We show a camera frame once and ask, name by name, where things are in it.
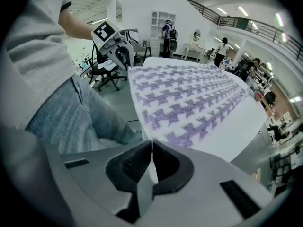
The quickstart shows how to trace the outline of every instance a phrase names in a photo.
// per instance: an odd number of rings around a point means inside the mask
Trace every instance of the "balcony railing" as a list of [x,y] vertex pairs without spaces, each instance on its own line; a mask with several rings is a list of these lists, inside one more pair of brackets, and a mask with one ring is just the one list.
[[203,17],[207,18],[208,20],[218,24],[220,21],[220,15],[216,12],[212,11],[211,9],[191,0],[187,0],[191,5],[193,5],[199,13],[202,14]]
[[214,22],[215,24],[246,30],[263,38],[266,38],[283,48],[300,64],[303,65],[303,46],[290,35],[284,33],[282,30],[268,24],[247,18],[222,17],[216,12],[199,3],[191,0],[187,1],[192,4],[199,11],[199,13],[202,14],[203,17]]

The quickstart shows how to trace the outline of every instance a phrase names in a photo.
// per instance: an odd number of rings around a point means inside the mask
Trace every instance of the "blue jeans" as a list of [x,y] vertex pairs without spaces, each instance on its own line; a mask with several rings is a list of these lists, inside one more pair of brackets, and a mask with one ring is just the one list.
[[77,75],[63,83],[39,108],[26,128],[60,154],[105,149],[99,139],[137,143],[133,130]]

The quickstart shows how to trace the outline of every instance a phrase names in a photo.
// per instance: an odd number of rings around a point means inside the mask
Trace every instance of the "houndstooth pattern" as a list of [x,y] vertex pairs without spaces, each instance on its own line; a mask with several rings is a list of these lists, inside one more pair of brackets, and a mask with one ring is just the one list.
[[172,145],[201,143],[247,96],[213,63],[136,67],[128,74],[143,128],[153,139]]

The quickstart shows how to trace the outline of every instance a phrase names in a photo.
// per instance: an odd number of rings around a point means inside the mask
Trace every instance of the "woman in white shirt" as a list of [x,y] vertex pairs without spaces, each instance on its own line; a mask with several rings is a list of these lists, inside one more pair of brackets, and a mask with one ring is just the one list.
[[218,48],[218,53],[216,59],[214,60],[214,64],[219,67],[221,61],[224,59],[226,54],[228,53],[228,45],[227,45],[227,38],[222,39],[222,43],[220,43]]

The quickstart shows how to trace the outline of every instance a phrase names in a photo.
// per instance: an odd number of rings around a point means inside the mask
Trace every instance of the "mirror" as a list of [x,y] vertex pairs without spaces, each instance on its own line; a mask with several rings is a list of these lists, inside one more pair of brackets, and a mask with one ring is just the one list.
[[200,39],[200,35],[201,35],[201,32],[200,32],[200,30],[197,29],[193,34],[193,40],[198,41]]

